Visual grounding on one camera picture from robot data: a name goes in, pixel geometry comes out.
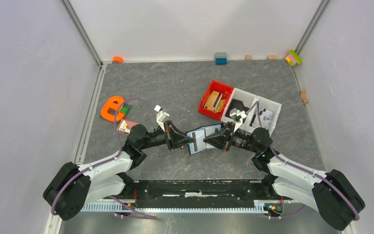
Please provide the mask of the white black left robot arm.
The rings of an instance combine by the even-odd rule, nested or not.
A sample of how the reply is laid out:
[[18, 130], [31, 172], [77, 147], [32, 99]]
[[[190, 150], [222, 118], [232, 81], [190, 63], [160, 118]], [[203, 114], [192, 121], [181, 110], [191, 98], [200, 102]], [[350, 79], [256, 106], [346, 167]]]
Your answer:
[[165, 121], [163, 128], [158, 127], [152, 132], [142, 124], [134, 125], [125, 144], [116, 153], [80, 166], [65, 163], [44, 190], [43, 198], [50, 205], [52, 215], [58, 215], [64, 221], [96, 200], [112, 195], [129, 198], [133, 194], [133, 185], [126, 172], [144, 161], [147, 157], [144, 149], [166, 145], [173, 150], [194, 141], [170, 120]]

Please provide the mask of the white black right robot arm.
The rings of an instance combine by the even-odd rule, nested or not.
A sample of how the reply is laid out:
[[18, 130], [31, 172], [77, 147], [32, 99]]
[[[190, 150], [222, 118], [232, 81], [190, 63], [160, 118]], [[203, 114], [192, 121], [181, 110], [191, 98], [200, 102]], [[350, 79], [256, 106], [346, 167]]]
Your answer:
[[253, 164], [267, 173], [262, 185], [266, 198], [279, 195], [296, 200], [317, 211], [336, 230], [343, 231], [352, 221], [358, 221], [365, 208], [364, 200], [344, 173], [316, 170], [290, 160], [272, 147], [273, 140], [265, 128], [246, 135], [228, 123], [205, 137], [204, 142], [224, 152], [232, 146], [253, 152]]

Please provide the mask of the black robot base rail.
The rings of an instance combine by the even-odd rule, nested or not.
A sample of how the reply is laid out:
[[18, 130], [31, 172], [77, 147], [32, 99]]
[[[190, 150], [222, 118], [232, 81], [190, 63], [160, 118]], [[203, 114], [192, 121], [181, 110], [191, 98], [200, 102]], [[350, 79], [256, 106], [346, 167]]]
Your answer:
[[280, 201], [261, 180], [138, 180], [116, 195], [137, 208], [251, 208], [255, 200]]

